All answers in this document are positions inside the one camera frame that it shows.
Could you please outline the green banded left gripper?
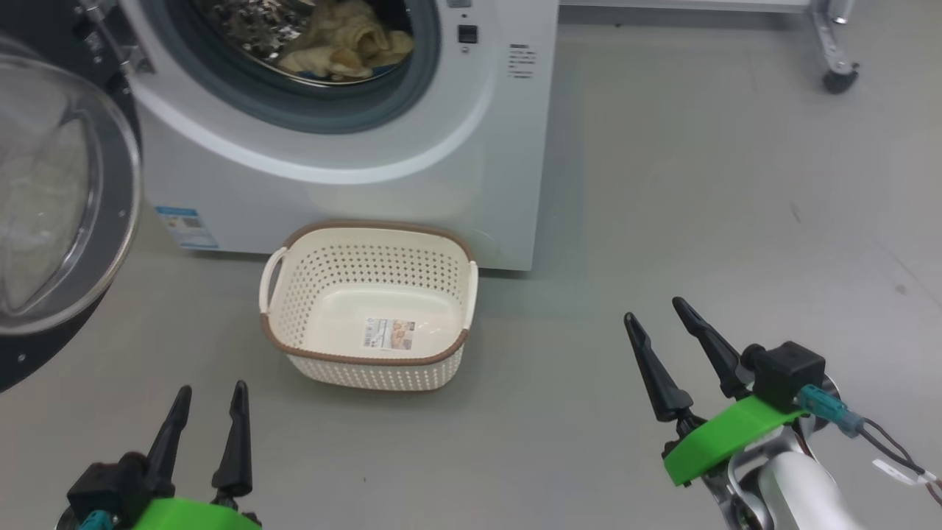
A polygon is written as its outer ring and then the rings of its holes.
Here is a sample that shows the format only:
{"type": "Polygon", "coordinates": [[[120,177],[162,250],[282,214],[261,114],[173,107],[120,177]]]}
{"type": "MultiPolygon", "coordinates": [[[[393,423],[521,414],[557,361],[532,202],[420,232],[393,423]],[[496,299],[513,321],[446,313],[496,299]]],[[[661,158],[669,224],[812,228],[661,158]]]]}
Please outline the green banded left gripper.
{"type": "Polygon", "coordinates": [[[253,490],[252,444],[250,444],[249,390],[245,381],[235,384],[229,418],[231,426],[221,463],[211,486],[211,503],[173,498],[172,482],[180,436],[188,422],[192,388],[182,386],[148,452],[145,484],[154,498],[132,529],[262,529],[251,517],[238,512],[236,500],[253,490]]]}

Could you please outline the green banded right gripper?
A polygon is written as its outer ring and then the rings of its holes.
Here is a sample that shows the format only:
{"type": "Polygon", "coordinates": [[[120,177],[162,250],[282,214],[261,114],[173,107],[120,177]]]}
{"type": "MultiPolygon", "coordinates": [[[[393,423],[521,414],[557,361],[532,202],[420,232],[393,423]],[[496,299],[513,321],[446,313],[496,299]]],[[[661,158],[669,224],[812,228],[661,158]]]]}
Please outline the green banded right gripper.
{"type": "Polygon", "coordinates": [[[686,299],[674,297],[672,305],[687,332],[698,340],[706,353],[723,395],[737,400],[711,420],[695,415],[692,396],[676,385],[657,358],[646,329],[633,313],[623,316],[655,417],[661,423],[673,423],[679,437],[676,446],[663,457],[670,482],[679,487],[805,415],[807,410],[790,406],[781,411],[756,395],[747,397],[751,394],[754,376],[741,365],[740,353],[686,299]]]}

